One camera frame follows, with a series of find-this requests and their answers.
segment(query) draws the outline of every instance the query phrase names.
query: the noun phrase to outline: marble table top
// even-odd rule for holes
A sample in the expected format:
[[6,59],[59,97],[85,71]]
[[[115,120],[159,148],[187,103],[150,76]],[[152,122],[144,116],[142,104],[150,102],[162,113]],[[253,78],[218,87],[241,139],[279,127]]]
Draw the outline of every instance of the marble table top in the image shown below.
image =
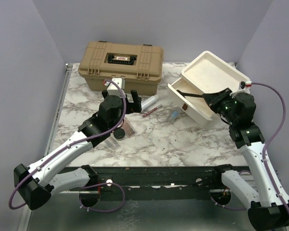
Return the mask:
[[[173,124],[166,122],[176,105],[167,97],[167,84],[181,77],[187,64],[163,64],[163,77],[158,85],[158,104],[163,107],[143,118],[127,115],[137,134],[118,141],[114,151],[105,142],[75,159],[70,166],[97,167],[163,167],[215,166],[232,164],[246,166],[244,157],[230,139],[228,128],[220,122],[212,130],[202,129],[188,115],[182,114]],[[91,91],[74,64],[67,87],[53,149],[60,146],[82,122],[98,110],[103,101],[101,92]]]

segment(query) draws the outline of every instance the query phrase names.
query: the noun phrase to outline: wall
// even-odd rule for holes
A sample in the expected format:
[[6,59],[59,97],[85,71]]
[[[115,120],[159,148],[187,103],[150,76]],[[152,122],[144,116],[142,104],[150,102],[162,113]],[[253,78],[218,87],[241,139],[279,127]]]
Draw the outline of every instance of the wall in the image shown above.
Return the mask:
[[33,0],[66,63],[89,41],[154,44],[166,62],[205,50],[237,62],[272,0]]
[[0,0],[0,231],[17,229],[22,211],[8,208],[13,169],[42,157],[64,73],[33,2]]
[[[289,193],[289,0],[271,4],[237,67],[251,80],[274,86],[285,99],[286,122],[268,151]],[[261,86],[252,87],[252,93],[257,103],[255,121],[268,140],[281,121],[280,100]]]

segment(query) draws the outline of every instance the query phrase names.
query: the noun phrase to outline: white box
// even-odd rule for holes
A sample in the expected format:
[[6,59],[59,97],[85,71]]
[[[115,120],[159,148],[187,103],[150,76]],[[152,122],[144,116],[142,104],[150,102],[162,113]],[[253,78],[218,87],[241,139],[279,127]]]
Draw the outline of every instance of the white box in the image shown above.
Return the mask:
[[226,88],[239,90],[241,81],[250,79],[210,51],[203,52],[182,70],[183,77],[168,84],[168,93],[182,110],[206,130],[213,128],[220,120],[202,98],[184,98],[177,90],[192,94],[216,93]]

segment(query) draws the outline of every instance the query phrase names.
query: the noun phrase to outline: black handle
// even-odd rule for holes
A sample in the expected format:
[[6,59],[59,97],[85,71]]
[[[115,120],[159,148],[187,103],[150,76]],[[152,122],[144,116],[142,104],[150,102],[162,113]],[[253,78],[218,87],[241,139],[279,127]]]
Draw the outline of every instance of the black handle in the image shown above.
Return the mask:
[[123,65],[134,65],[136,61],[136,56],[131,56],[129,61],[125,60],[114,60],[115,56],[113,54],[109,54],[107,61],[109,64],[123,64]]

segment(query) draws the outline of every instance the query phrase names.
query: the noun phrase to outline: black round lid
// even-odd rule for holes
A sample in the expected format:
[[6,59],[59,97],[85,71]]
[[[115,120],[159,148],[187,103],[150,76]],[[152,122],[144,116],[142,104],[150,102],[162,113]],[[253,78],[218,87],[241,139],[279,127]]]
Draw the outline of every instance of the black round lid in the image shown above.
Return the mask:
[[125,131],[122,128],[118,128],[114,131],[114,137],[116,140],[121,141],[125,137]]

